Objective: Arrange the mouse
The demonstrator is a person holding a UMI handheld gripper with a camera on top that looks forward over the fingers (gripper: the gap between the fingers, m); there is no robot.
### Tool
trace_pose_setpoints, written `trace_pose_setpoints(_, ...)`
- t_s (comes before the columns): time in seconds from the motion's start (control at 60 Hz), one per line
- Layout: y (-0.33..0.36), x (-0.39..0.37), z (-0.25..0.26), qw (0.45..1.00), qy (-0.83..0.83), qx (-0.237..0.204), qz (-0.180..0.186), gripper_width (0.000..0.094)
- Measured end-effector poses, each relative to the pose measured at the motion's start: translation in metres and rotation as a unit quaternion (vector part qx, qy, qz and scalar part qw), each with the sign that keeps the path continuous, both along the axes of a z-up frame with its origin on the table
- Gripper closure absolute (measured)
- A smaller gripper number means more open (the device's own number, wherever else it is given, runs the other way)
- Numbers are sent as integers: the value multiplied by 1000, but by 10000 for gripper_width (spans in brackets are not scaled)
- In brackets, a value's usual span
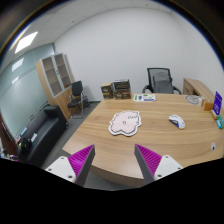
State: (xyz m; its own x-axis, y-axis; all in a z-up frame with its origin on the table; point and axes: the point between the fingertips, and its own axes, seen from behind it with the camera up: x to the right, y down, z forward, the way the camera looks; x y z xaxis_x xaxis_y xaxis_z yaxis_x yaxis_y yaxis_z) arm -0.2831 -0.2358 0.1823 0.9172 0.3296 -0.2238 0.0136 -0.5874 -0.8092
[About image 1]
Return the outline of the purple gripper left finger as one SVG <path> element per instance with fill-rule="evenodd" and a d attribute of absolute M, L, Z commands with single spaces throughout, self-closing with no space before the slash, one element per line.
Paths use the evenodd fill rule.
<path fill-rule="evenodd" d="M 90 145 L 69 157 L 60 156 L 46 168 L 46 171 L 84 186 L 94 157 L 95 145 Z"/>

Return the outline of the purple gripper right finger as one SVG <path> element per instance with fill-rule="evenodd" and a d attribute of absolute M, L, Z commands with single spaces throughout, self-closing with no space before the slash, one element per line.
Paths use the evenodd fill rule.
<path fill-rule="evenodd" d="M 182 169 L 182 166 L 170 155 L 161 156 L 139 144 L 135 145 L 134 154 L 145 184 L 152 183 Z"/>

